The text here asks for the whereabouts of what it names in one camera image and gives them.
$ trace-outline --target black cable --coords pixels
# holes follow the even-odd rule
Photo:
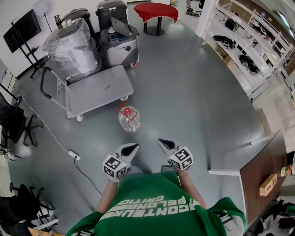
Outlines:
[[[75,165],[75,167],[80,171],[81,174],[83,174],[87,179],[90,180],[90,182],[92,183],[92,185],[94,186],[94,188],[96,189],[96,191],[99,192],[99,193],[102,195],[102,193],[98,190],[98,188],[97,188],[96,185],[93,183],[93,181],[92,181],[87,175],[85,175],[85,174],[80,170],[80,168],[76,165],[76,159],[77,159],[77,158],[75,157],[75,159],[74,159],[74,165]]]

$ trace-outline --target black office chair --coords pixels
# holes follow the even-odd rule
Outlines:
[[[49,214],[44,214],[41,207],[47,210],[54,210],[54,207],[50,208],[40,203],[39,198],[44,188],[39,190],[37,196],[34,195],[33,189],[34,187],[30,186],[29,191],[24,184],[15,188],[13,183],[10,183],[10,191],[16,190],[18,194],[12,197],[0,197],[0,221],[9,226],[25,221],[29,226],[32,220],[39,218],[43,223],[42,219],[48,218]]]
[[[7,138],[10,138],[14,143],[17,143],[23,131],[25,131],[23,144],[28,146],[26,139],[29,136],[33,146],[38,146],[37,143],[33,141],[31,131],[38,127],[43,128],[43,125],[32,126],[33,118],[36,118],[35,115],[32,115],[28,126],[25,127],[26,117],[24,116],[24,111],[18,107],[20,99],[21,97],[18,99],[17,105],[12,106],[5,100],[2,93],[0,93],[0,125],[5,129],[5,133],[3,133],[5,144],[2,145],[5,148],[7,148]]]
[[[49,214],[42,212],[41,207],[47,210],[54,210],[54,207],[50,208],[40,203],[39,198],[44,188],[39,190],[36,197],[32,186],[29,191],[24,184],[15,188],[13,183],[10,183],[9,188],[11,192],[18,191],[18,194],[12,197],[0,197],[0,224],[4,231],[12,236],[30,235],[27,234],[27,227],[36,227],[31,221],[39,219],[44,224],[43,219],[48,221],[50,217]]]

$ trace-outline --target shelf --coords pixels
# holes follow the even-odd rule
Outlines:
[[[240,2],[237,2],[236,0],[231,0],[231,1],[235,4],[237,4],[239,7],[243,8],[245,11],[249,12],[252,15],[252,17],[254,17],[254,19],[256,21],[258,21],[265,28],[267,28],[267,30],[270,31],[285,48],[288,48],[289,43],[286,42],[286,40],[284,38],[282,38],[282,36],[279,35],[278,31],[268,21],[266,21],[265,19],[261,19],[256,11],[254,11],[254,12],[251,11],[246,6],[244,6]]]
[[[247,55],[259,68],[263,76],[271,72],[270,67],[266,64],[260,54],[253,47],[250,47],[249,42],[245,39],[242,39],[237,32],[230,30],[229,28],[225,27],[224,24],[215,19],[211,21],[210,30],[213,35],[226,36],[231,40],[236,41],[236,45],[240,45],[240,47],[247,53]]]
[[[213,33],[211,31],[208,31],[208,34],[213,37]],[[247,68],[242,65],[242,63],[240,62],[239,59],[239,55],[242,55],[242,52],[236,47],[232,50],[228,50],[225,49],[223,47],[223,44],[221,42],[216,42],[217,44],[219,44],[225,51],[226,53],[230,56],[230,58],[235,62],[235,64],[239,67],[239,69],[241,70],[241,72],[243,73],[243,75],[245,76],[245,78],[247,79],[247,81],[249,82],[249,84],[251,85],[251,87],[253,87],[254,85],[257,85],[259,83],[261,83],[264,79],[260,74],[257,75],[252,75]]]
[[[240,26],[242,26],[249,34],[251,34],[254,39],[266,50],[268,57],[270,60],[277,60],[278,56],[276,55],[275,51],[265,44],[265,40],[263,39],[262,36],[260,36],[250,25],[248,25],[246,22],[244,22],[241,18],[239,18],[236,14],[232,13],[229,10],[226,10],[224,8],[221,8],[219,6],[216,7],[217,10],[221,11],[223,14],[227,15],[231,19],[233,19],[235,22],[237,22]]]

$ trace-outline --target cart wheel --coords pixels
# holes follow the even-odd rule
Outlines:
[[[128,96],[124,97],[124,98],[120,98],[121,101],[125,101],[128,99]]]
[[[83,115],[82,114],[77,116],[77,121],[82,121],[82,119],[83,119]]]

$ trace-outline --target wooden block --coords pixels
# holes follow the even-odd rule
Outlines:
[[[277,183],[277,174],[270,175],[259,188],[260,196],[267,196]]]

